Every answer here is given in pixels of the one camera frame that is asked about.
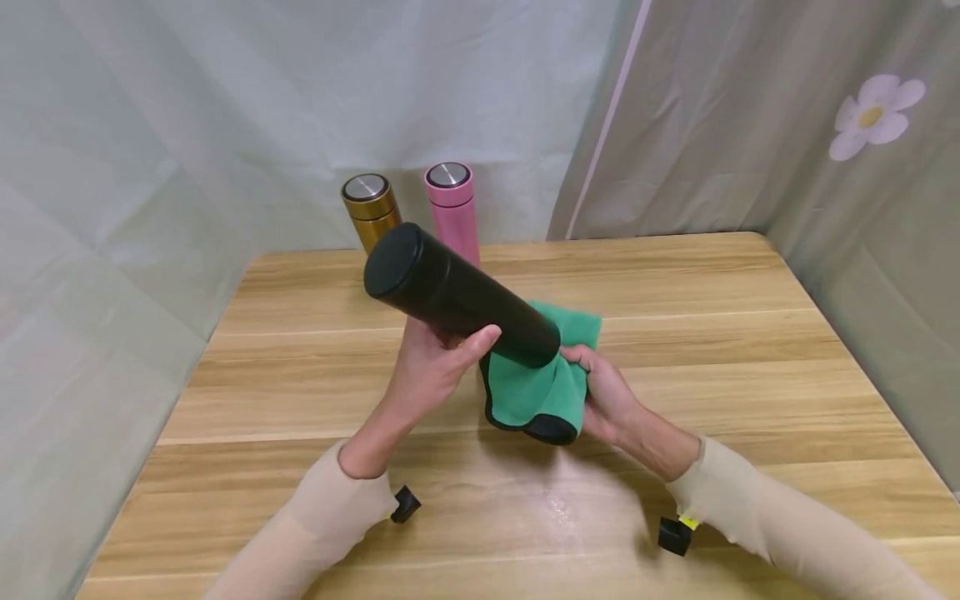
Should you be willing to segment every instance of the right hand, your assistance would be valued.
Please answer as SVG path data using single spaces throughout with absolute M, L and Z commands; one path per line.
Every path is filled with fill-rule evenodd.
M 609 360 L 589 346 L 560 348 L 560 355 L 587 372 L 584 431 L 607 444 L 620 446 L 642 407 L 623 375 Z

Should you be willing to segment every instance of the wooden table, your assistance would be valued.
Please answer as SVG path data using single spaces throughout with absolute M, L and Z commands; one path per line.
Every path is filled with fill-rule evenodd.
M 403 317 L 360 252 L 256 260 L 80 598 L 196 598 L 379 400 Z M 960 508 L 766 240 L 715 233 L 485 248 L 524 298 L 604 316 L 637 395 L 884 539 L 960 597 Z M 473 373 L 391 467 L 423 508 L 375 526 L 323 598 L 803 598 L 709 528 L 660 551 L 662 485 L 589 439 L 492 429 Z

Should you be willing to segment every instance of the pink thermos bottle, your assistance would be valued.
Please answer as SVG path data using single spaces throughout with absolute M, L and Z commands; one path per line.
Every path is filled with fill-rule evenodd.
M 459 162 L 441 162 L 426 170 L 426 195 L 430 199 L 437 237 L 456 253 L 480 267 L 477 214 L 473 207 L 473 174 Z

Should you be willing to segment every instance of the white flower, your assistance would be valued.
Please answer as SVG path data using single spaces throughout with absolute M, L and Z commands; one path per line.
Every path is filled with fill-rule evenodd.
M 862 87 L 856 100 L 847 96 L 837 112 L 839 135 L 830 144 L 830 158 L 849 160 L 867 142 L 886 144 L 906 131 L 909 121 L 897 112 L 912 107 L 926 94 L 924 82 L 914 79 L 900 84 L 896 75 L 874 75 Z

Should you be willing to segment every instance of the beige arm sleeve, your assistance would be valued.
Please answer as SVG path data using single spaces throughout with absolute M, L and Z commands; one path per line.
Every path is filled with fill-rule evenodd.
M 667 484 L 678 510 L 709 523 L 825 598 L 941 600 L 881 541 L 850 520 L 701 439 L 700 457 Z
M 240 551 L 207 600 L 295 600 L 341 561 L 367 530 L 396 509 L 384 473 L 350 479 L 340 469 L 344 442 L 307 471 L 293 497 Z

